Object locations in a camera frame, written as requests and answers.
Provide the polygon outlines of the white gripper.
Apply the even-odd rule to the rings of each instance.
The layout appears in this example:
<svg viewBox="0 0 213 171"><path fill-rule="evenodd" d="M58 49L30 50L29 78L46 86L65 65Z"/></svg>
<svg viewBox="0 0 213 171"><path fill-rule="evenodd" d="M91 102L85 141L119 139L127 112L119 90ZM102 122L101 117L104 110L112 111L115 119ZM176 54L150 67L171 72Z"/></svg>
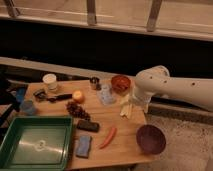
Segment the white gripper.
<svg viewBox="0 0 213 171"><path fill-rule="evenodd" d="M148 108L149 108L149 103L151 101L151 96L147 95L146 93L132 93L131 96L129 97L129 104L132 106L140 106L141 108L144 109L144 113L148 113Z"/></svg>

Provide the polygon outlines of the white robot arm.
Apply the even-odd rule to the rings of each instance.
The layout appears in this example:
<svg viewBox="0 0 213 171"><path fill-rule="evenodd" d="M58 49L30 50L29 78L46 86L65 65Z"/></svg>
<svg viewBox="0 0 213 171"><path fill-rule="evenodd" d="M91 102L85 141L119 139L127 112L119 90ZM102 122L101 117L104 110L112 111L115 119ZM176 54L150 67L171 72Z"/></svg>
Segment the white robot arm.
<svg viewBox="0 0 213 171"><path fill-rule="evenodd" d="M169 70L162 65L138 72L134 78L131 101L147 110L156 94L213 112L213 79L171 77Z"/></svg>

